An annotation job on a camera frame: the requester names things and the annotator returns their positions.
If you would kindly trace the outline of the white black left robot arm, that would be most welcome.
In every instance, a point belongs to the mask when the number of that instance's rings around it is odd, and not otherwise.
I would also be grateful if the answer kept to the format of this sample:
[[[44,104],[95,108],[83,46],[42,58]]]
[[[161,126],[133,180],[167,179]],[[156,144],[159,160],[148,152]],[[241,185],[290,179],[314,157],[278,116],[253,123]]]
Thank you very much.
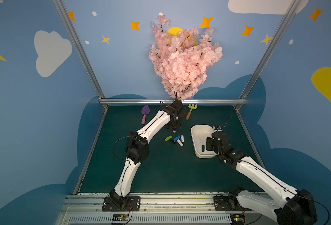
[[[140,165],[148,158],[150,150],[149,143],[152,138],[163,128],[176,131],[181,128],[181,122],[186,117],[182,100],[174,92],[175,98],[172,104],[162,104],[156,115],[141,129],[131,131],[126,143],[126,157],[124,168],[119,181],[109,193],[112,202],[120,209],[125,210],[129,205],[128,196],[135,174]]]

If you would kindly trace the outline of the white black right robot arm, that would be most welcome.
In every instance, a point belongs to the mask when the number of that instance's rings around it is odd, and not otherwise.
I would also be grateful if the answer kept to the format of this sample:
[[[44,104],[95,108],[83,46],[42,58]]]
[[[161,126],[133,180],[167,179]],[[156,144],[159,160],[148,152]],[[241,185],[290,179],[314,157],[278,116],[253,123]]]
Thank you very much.
[[[270,196],[267,199],[238,187],[227,195],[230,208],[256,211],[279,225],[314,225],[318,202],[313,195],[305,189],[298,190],[286,184],[241,149],[234,148],[223,129],[222,125],[212,127],[205,149],[215,152],[221,163],[248,177]]]

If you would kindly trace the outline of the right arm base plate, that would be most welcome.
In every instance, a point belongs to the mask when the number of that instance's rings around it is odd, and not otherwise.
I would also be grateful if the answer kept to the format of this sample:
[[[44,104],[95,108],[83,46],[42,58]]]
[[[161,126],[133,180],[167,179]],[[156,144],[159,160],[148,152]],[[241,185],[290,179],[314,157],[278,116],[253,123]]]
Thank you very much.
[[[243,211],[243,207],[240,206],[234,197],[217,195],[213,197],[213,201],[217,212]]]

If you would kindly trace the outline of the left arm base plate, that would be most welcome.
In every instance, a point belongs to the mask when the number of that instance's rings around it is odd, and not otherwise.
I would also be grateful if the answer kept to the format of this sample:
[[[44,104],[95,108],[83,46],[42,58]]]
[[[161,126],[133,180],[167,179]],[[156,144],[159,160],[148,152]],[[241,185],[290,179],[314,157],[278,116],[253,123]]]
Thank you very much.
[[[141,197],[129,196],[126,198],[115,199],[109,196],[104,198],[101,210],[103,212],[127,212],[140,210]]]

